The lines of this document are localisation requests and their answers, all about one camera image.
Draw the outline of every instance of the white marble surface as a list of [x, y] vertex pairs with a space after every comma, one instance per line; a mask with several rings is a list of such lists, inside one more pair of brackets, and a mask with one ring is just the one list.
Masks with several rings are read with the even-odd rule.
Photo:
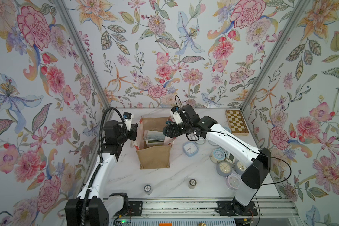
[[[228, 126], [224, 108], [195, 109], [200, 117], [208, 115], [217, 120], [222, 126]], [[132, 123], [137, 123], [140, 117], [165, 117], [170, 115], [170, 109], [125, 109], [119, 110], [121, 114], [128, 111], [134, 114]], [[113, 120], [120, 121], [118, 115], [113, 115]], [[256, 146], [252, 136], [238, 136], [244, 142]], [[170, 168], [166, 169], [140, 169], [140, 162], [134, 147], [127, 141], [115, 165], [106, 187], [106, 195], [111, 193], [126, 192], [130, 198], [220, 198], [233, 197], [235, 192], [230, 190], [225, 183], [225, 177], [216, 172], [209, 156], [215, 146], [208, 142], [198, 145], [196, 155], [188, 157], [182, 150], [182, 145], [187, 142], [185, 135], [176, 138], [171, 149]], [[194, 189], [188, 187], [189, 180], [194, 178], [197, 185]], [[270, 175], [264, 183], [272, 183]], [[153, 192], [146, 195], [144, 187], [150, 184]], [[279, 194], [275, 185], [262, 186], [257, 197], [278, 198]]]

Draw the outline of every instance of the pink flower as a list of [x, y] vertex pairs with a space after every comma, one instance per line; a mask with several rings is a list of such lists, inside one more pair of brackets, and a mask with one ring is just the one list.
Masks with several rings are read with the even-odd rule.
[[41, 132], [41, 129], [39, 128], [38, 130], [37, 130], [37, 134], [39, 135], [39, 136], [37, 136], [37, 135], [32, 135], [31, 137], [34, 139], [34, 140], [37, 140], [36, 142], [34, 142], [34, 143], [31, 143], [30, 144], [30, 147], [34, 147], [34, 146], [36, 146], [37, 145], [37, 149], [39, 149], [39, 148], [41, 148], [41, 144], [45, 144], [47, 141], [46, 140], [44, 140], [44, 138], [48, 135], [48, 133], [50, 133], [51, 131], [50, 130], [48, 130], [48, 132], [47, 132], [47, 127], [46, 126], [44, 126], [44, 128], [43, 128], [43, 132]]
[[80, 82], [80, 86], [81, 86], [79, 93], [82, 96], [85, 96], [85, 99], [88, 101], [90, 99], [90, 94], [91, 94], [89, 76], [86, 75], [85, 78], [81, 78], [79, 80], [79, 82]]
[[277, 127], [284, 127], [287, 120], [287, 114], [283, 111], [277, 110], [274, 114], [271, 115], [271, 120], [273, 124]]
[[74, 63], [74, 70], [75, 70], [78, 74], [81, 74], [81, 73], [82, 73], [82, 70], [81, 70], [80, 66], [77, 65], [76, 63]]
[[151, 18], [149, 18], [147, 25], [149, 26], [149, 29], [153, 31], [156, 35], [162, 34], [166, 29], [166, 24], [164, 23], [164, 20], [162, 17], [154, 15]]
[[157, 64], [167, 64], [168, 60], [170, 59], [170, 56], [167, 56], [163, 52], [157, 53]]
[[80, 115], [81, 113], [83, 113], [83, 111], [84, 111], [84, 105], [82, 105], [81, 103], [79, 103], [79, 104], [74, 104], [74, 111], [78, 114], [78, 115]]
[[50, 30], [50, 44], [65, 58], [67, 50], [65, 37], [62, 30], [56, 26], [52, 26]]
[[137, 8], [140, 8], [140, 5], [143, 5], [143, 4], [146, 3], [146, 2], [140, 1], [140, 0], [131, 0], [131, 1], [132, 2], [128, 2], [128, 5], [132, 5], [131, 9], [136, 7], [136, 6], [137, 6]]
[[55, 204], [59, 197], [61, 182], [59, 177], [53, 175], [50, 180], [45, 180], [37, 197], [37, 210], [46, 213]]
[[54, 93], [61, 93], [65, 86], [64, 74], [55, 66], [49, 67], [47, 72], [47, 83]]
[[69, 102], [72, 102], [74, 100], [74, 94], [69, 85], [66, 85], [63, 89], [63, 99], [64, 103], [66, 103], [68, 106], [70, 105]]
[[15, 167], [16, 181], [24, 183], [26, 179], [31, 180], [39, 171], [41, 164], [40, 155], [36, 151], [24, 152]]
[[164, 95], [166, 95], [166, 93], [167, 93], [167, 88], [159, 84], [154, 85], [148, 89], [148, 94], [154, 98], [163, 97]]
[[320, 162], [314, 159], [313, 168], [318, 172], [315, 183], [320, 186], [324, 185], [325, 190], [330, 191], [330, 185], [333, 192], [339, 195], [339, 164], [335, 165], [337, 159], [334, 156], [320, 157]]
[[183, 73], [183, 80], [194, 86], [202, 80], [202, 75], [203, 73], [198, 69], [195, 70], [194, 68], [191, 68], [191, 70], [187, 70], [185, 73]]
[[261, 39], [271, 26], [271, 21], [266, 17], [256, 21], [247, 29], [246, 42], [256, 42]]
[[332, 119], [332, 116], [330, 115], [330, 108], [326, 102], [322, 102], [309, 113], [318, 121], [329, 121]]
[[188, 68], [188, 66], [189, 66], [189, 65], [186, 65], [186, 66], [185, 66], [185, 63], [182, 63], [182, 64], [181, 64], [180, 62], [178, 62], [178, 63], [177, 63], [177, 66], [176, 66], [175, 64], [173, 65], [173, 67], [174, 67], [173, 70], [178, 70], [179, 72], [181, 72], [181, 69]]
[[219, 75], [213, 76], [212, 77], [212, 83], [215, 83], [216, 85], [222, 84], [223, 79], [221, 79]]
[[0, 171], [10, 173], [19, 157], [18, 149], [15, 145], [10, 145], [7, 149], [0, 150]]
[[229, 41], [224, 41], [224, 42], [220, 42], [213, 53], [213, 56], [216, 60], [221, 60], [221, 59], [225, 59], [228, 56], [231, 55], [231, 53], [233, 53], [234, 51], [234, 46], [232, 42]]
[[231, 72], [230, 77], [231, 80], [229, 83], [237, 84], [242, 82], [243, 80], [247, 79], [251, 75], [255, 73], [255, 70], [248, 70], [246, 67], [241, 66], [237, 71]]
[[31, 6], [21, 7], [21, 15], [17, 16], [18, 26], [24, 38], [32, 47], [36, 45], [41, 51], [50, 42], [50, 29], [43, 14]]
[[234, 27], [244, 28], [257, 21], [266, 4], [263, 0], [240, 0], [231, 14], [230, 22], [235, 21]]
[[246, 63], [251, 64], [254, 61], [254, 55], [250, 54], [246, 56]]
[[172, 73], [172, 68], [168, 64], [161, 64], [156, 69], [156, 74], [158, 74], [162, 78], [168, 77]]
[[323, 146], [321, 146], [321, 149], [324, 150], [326, 147], [328, 147], [330, 154], [332, 154], [334, 157], [334, 153], [339, 155], [339, 151], [335, 149], [339, 148], [339, 144], [331, 144], [337, 139], [335, 136], [332, 136], [331, 138], [329, 138], [329, 140], [327, 140], [327, 133], [323, 133], [323, 139], [320, 139], [318, 136], [316, 138], [320, 143], [324, 144]]
[[54, 127], [54, 129], [50, 130], [51, 139], [52, 141], [56, 141], [56, 145], [62, 145], [63, 140], [72, 137], [72, 135], [70, 134], [72, 128], [69, 126], [70, 121], [68, 121], [66, 117], [61, 118], [61, 120], [56, 119], [56, 124], [52, 124], [52, 127]]
[[286, 131], [280, 127], [275, 126], [270, 130], [271, 142], [280, 150], [284, 150], [289, 147], [289, 136], [286, 134]]
[[227, 65], [228, 60], [218, 60], [213, 66], [212, 70], [215, 71], [217, 70], [218, 72], [223, 72]]
[[13, 211], [13, 224], [15, 226], [31, 225], [36, 218], [37, 203], [36, 197], [22, 199], [16, 204]]
[[83, 35], [82, 35], [82, 31], [78, 31], [78, 34], [79, 34], [80, 39], [81, 39], [82, 41], [89, 41], [89, 39], [86, 39], [86, 38], [88, 37], [87, 34], [83, 34]]
[[316, 120], [311, 119], [310, 116], [300, 117], [296, 128], [299, 134], [305, 138], [316, 138], [320, 133], [320, 124]]

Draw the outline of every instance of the metal frame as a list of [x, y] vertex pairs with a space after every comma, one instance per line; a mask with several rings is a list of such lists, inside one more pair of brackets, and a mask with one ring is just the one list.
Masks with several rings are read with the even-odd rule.
[[296, 26], [296, 22], [299, 18], [301, 18], [301, 14], [304, 12], [305, 7], [309, 4], [308, 0], [299, 0], [296, 4], [292, 14], [290, 15], [288, 21], [286, 22], [286, 25], [283, 29], [283, 32], [281, 36], [278, 38], [275, 46], [271, 50], [262, 70], [260, 71], [259, 75], [257, 76], [253, 87], [250, 89], [248, 95], [246, 96], [243, 103], [240, 104], [241, 112], [244, 111], [245, 108], [250, 106], [250, 102], [252, 101], [253, 97], [255, 96], [255, 93], [257, 92], [259, 86], [261, 85], [261, 82], [266, 77], [266, 75], [269, 73], [269, 70], [271, 66], [273, 65], [273, 62], [275, 61], [276, 57], [280, 53], [281, 49], [285, 46], [286, 41], [288, 40], [290, 33]]

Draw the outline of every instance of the wooden chessboard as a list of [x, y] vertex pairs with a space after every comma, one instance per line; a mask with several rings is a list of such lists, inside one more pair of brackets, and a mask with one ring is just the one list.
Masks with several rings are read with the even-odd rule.
[[247, 129], [244, 117], [240, 110], [226, 110], [226, 118], [228, 127], [230, 127], [233, 135], [249, 134], [249, 130]]

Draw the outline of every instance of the blue lily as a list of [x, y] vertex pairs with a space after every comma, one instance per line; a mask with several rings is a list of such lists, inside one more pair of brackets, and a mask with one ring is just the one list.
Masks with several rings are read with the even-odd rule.
[[41, 103], [43, 96], [29, 95], [26, 97], [18, 97], [19, 94], [17, 90], [17, 85], [13, 78], [6, 76], [5, 74], [1, 75], [2, 80], [0, 80], [0, 111], [3, 109], [9, 109], [13, 111], [17, 116], [17, 125], [14, 129], [15, 133], [20, 133], [20, 131], [25, 127], [26, 120], [21, 113], [24, 106], [27, 107], [36, 107]]
[[195, 28], [189, 28], [187, 31], [186, 29], [187, 23], [188, 18], [186, 14], [183, 11], [179, 11], [177, 30], [180, 32], [179, 38], [183, 41], [184, 45], [181, 50], [175, 52], [176, 55], [183, 55], [188, 45], [191, 45], [191, 49], [194, 52], [197, 53], [204, 52], [204, 50], [201, 49], [201, 46], [193, 41], [199, 34], [199, 25], [196, 25]]
[[213, 95], [212, 97], [208, 97], [208, 93], [201, 93], [202, 95], [202, 100], [208, 104], [210, 107], [212, 107], [212, 105], [219, 107], [221, 105], [223, 105], [223, 103], [219, 103], [216, 101], [216, 95]]

